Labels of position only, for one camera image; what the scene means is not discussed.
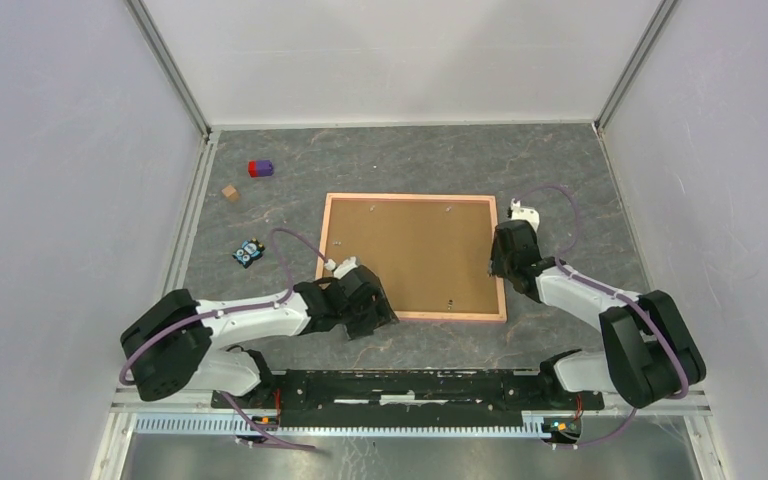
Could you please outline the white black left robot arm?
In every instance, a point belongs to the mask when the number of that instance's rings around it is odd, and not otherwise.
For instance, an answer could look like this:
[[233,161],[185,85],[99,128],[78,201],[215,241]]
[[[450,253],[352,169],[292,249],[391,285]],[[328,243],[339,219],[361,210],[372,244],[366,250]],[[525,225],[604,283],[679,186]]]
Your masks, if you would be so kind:
[[262,407],[273,397],[274,381],[263,356],[243,349],[243,343],[336,327],[357,339],[397,320],[380,279],[354,263],[338,267],[332,277],[257,298],[196,300],[177,289],[121,334],[125,364],[119,381],[136,387],[145,402],[197,389],[226,392]]

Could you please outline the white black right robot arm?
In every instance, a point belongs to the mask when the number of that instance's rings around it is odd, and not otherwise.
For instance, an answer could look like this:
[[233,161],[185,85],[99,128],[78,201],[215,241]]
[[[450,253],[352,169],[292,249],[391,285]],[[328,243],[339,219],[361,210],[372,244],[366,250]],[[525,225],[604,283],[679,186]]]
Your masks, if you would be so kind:
[[537,392],[551,408],[592,391],[615,393],[642,409],[686,396],[707,376],[707,365],[669,294],[620,290],[542,256],[536,231],[526,220],[496,226],[489,271],[516,292],[572,315],[601,336],[599,352],[572,350],[541,363]]

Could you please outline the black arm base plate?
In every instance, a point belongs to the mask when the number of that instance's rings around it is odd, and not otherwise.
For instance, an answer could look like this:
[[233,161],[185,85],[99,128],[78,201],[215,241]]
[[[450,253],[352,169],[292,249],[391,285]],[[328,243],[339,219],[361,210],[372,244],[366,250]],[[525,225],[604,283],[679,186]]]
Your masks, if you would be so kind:
[[287,370],[233,403],[282,427],[514,427],[525,411],[600,411],[533,370]]

